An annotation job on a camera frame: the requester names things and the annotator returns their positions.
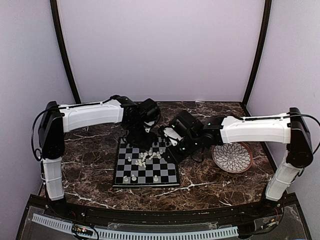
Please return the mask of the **white piece b file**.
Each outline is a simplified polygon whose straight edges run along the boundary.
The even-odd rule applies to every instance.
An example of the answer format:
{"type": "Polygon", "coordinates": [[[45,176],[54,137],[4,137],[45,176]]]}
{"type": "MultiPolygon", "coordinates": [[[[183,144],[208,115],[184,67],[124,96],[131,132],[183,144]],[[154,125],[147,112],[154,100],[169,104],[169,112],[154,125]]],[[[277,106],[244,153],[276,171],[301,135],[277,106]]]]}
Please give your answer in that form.
{"type": "Polygon", "coordinates": [[[129,181],[129,178],[125,175],[125,176],[123,177],[123,181],[126,183],[126,182],[129,181]]]}

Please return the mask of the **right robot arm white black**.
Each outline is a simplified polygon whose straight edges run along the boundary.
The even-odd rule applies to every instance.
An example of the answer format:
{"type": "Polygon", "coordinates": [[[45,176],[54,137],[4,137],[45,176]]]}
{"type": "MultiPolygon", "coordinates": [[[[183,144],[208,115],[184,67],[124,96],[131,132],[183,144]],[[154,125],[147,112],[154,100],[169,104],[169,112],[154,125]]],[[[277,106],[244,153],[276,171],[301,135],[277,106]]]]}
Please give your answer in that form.
{"type": "Polygon", "coordinates": [[[239,142],[274,142],[286,145],[286,155],[267,184],[264,199],[255,205],[255,213],[266,217],[275,208],[290,184],[309,166],[316,148],[305,118],[296,107],[289,112],[268,116],[211,116],[202,123],[188,111],[181,111],[167,126],[158,130],[169,138],[168,159],[179,164],[200,149],[239,142]]]}

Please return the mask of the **black grey chessboard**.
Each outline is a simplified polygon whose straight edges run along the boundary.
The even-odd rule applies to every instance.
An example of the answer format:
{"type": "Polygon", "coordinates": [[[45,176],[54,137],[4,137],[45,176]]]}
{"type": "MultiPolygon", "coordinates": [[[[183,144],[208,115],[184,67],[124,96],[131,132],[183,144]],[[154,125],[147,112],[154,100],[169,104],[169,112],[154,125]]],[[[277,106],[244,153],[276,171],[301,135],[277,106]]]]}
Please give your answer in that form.
{"type": "Polygon", "coordinates": [[[165,158],[165,152],[171,145],[169,139],[159,137],[152,147],[145,151],[130,145],[124,137],[120,137],[114,164],[113,187],[178,187],[179,168],[165,158]],[[132,182],[132,175],[137,177],[136,182],[132,182]],[[159,178],[158,182],[154,182],[155,175],[159,178]],[[129,178],[128,182],[123,181],[124,176],[129,178]]]}

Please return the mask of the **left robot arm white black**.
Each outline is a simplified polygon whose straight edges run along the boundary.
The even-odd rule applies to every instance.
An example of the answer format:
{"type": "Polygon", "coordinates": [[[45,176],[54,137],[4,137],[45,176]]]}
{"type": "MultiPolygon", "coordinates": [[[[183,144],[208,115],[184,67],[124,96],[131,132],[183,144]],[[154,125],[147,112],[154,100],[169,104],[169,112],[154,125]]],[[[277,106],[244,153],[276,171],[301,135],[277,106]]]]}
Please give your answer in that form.
{"type": "Polygon", "coordinates": [[[31,142],[34,158],[41,162],[42,178],[45,183],[51,210],[60,218],[71,213],[65,199],[62,183],[62,158],[65,153],[65,134],[84,127],[101,124],[120,124],[126,131],[125,140],[140,149],[148,150],[156,139],[151,130],[161,118],[158,104],[148,98],[135,103],[127,96],[113,95],[107,100],[73,105],[59,105],[51,101],[37,115],[33,124],[38,130],[39,147],[31,142]]]}

